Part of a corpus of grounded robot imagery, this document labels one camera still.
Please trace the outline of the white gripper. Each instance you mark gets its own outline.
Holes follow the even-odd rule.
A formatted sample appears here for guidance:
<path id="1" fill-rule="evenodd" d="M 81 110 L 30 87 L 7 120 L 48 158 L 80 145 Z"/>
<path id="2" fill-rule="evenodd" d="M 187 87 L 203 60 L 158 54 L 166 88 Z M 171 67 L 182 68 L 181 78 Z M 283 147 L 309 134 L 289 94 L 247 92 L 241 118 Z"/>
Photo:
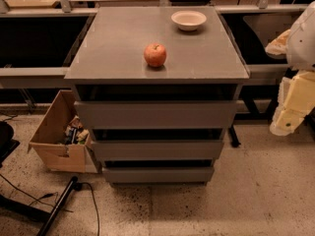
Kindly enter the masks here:
<path id="1" fill-rule="evenodd" d="M 276 136 L 287 136 L 315 107 L 315 72 L 301 70 L 292 79 L 283 77 L 278 103 L 270 131 Z"/>

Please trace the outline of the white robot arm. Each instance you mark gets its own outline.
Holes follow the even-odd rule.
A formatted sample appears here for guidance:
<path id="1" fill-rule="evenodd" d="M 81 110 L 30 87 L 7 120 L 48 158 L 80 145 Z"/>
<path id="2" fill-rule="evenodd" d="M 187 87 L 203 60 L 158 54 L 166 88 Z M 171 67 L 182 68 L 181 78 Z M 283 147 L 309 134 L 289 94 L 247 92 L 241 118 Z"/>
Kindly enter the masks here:
<path id="1" fill-rule="evenodd" d="M 274 135 L 287 136 L 315 108 L 315 2 L 265 50 L 268 54 L 284 54 L 288 65 L 297 71 L 291 79 L 283 77 L 280 83 L 279 105 L 270 126 Z"/>

